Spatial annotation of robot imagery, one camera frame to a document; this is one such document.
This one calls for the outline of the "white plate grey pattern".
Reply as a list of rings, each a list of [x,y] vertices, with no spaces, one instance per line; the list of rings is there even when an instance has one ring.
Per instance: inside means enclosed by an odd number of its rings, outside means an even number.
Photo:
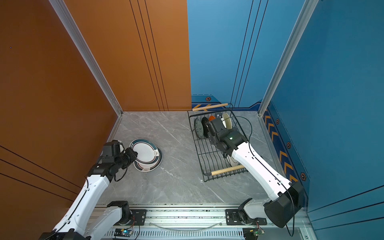
[[[227,155],[227,161],[231,167],[235,167],[239,165],[239,162],[235,160],[232,156]]]

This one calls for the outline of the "black wire dish rack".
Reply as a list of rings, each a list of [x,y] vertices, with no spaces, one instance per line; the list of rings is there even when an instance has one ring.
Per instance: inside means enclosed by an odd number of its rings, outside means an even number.
[[[248,138],[231,110],[189,112],[189,123],[203,181],[246,172],[233,151]]]

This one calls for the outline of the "white plate green rim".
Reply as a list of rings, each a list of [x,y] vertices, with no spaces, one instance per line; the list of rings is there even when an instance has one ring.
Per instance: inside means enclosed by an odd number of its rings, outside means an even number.
[[[159,149],[148,140],[136,139],[131,142],[130,148],[138,153],[136,161],[141,164],[151,165],[160,158]]]

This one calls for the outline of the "white plate dark rim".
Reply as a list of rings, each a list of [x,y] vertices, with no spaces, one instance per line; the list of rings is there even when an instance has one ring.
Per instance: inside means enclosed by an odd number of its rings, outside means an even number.
[[[158,152],[158,155],[156,156],[156,161],[152,164],[141,164],[137,161],[134,162],[134,167],[136,170],[138,170],[139,172],[143,172],[143,173],[146,173],[146,172],[150,172],[154,169],[156,169],[162,162],[163,160],[163,153],[160,149],[157,150]]]

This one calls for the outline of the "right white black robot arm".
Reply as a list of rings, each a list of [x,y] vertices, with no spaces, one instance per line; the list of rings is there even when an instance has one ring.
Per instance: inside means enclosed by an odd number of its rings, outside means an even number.
[[[223,154],[239,162],[263,187],[268,198],[263,202],[253,199],[239,207],[239,218],[250,225],[257,218],[268,218],[279,228],[289,221],[305,202],[305,189],[299,182],[292,183],[275,171],[251,146],[250,140],[238,129],[228,128],[225,119],[215,118],[203,124],[210,143]]]

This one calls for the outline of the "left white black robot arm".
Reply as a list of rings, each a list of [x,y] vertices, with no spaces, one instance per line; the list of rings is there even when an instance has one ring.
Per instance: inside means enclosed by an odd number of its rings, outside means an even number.
[[[104,144],[102,153],[89,170],[81,192],[54,229],[42,233],[41,240],[100,240],[115,224],[126,225],[134,220],[127,201],[113,201],[95,222],[89,219],[103,192],[116,179],[119,170],[126,170],[138,153],[125,148],[117,140]]]

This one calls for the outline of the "cream small plate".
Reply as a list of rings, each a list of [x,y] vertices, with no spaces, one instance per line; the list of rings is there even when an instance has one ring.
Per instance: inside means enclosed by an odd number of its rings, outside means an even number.
[[[230,130],[233,128],[232,120],[229,114],[223,113],[221,117],[223,125],[226,127],[226,129]]]

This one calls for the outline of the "grey-green patterned small plate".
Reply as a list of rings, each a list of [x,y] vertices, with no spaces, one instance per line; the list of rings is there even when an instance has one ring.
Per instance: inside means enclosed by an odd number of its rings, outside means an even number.
[[[203,128],[202,122],[199,118],[195,118],[194,127],[195,127],[195,132],[196,132],[197,138],[203,139],[205,137],[204,136],[204,128]]]

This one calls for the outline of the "black small plate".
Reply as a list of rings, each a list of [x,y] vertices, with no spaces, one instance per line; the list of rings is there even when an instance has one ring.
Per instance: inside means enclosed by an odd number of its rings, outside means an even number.
[[[203,117],[201,119],[201,123],[202,123],[202,126],[203,126],[203,134],[204,134],[205,138],[208,138],[208,133],[209,133],[207,122],[209,122],[209,119],[207,117]]]

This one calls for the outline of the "left green circuit board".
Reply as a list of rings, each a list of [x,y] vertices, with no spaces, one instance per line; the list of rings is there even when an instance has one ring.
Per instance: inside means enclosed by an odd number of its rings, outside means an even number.
[[[127,228],[115,229],[115,232],[114,232],[114,238],[117,238],[117,237],[130,238],[133,235],[134,235],[134,231],[132,229],[127,229]]]

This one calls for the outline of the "green circuit board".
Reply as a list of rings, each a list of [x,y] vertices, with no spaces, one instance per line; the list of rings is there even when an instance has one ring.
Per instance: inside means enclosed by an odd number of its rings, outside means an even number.
[[[127,229],[127,228],[115,229],[115,232],[114,232],[114,238],[117,238],[117,237],[130,238],[133,235],[134,235],[134,231],[132,229]]]
[[[245,240],[258,240],[259,236],[264,235],[265,231],[256,228],[243,228],[243,236]]]

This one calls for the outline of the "right green circuit board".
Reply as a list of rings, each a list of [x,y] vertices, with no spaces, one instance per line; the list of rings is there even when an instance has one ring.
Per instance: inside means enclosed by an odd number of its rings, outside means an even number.
[[[243,228],[243,236],[245,240],[258,240],[259,236],[264,235],[265,231],[256,228]]]

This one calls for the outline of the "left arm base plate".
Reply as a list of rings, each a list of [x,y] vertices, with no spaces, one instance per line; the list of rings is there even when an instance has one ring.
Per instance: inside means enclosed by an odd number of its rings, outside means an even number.
[[[128,214],[123,213],[122,219],[116,222],[114,226],[143,226],[146,216],[146,209],[133,209]]]

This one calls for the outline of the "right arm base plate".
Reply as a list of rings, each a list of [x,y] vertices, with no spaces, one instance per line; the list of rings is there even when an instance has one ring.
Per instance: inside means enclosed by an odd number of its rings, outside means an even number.
[[[267,219],[265,218],[255,218],[251,219],[246,215],[244,211],[239,209],[226,209],[226,223],[228,226],[237,226],[237,225],[256,225],[256,226],[266,226]]]

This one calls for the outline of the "aluminium front rail frame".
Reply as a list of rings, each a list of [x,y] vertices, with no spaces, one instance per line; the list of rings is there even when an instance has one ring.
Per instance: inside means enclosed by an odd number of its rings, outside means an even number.
[[[244,225],[235,217],[238,206],[225,204],[150,204],[131,205],[135,223],[129,240],[155,239],[243,239],[244,229],[259,228],[260,240],[317,239],[307,214],[300,210],[282,229],[266,217]]]

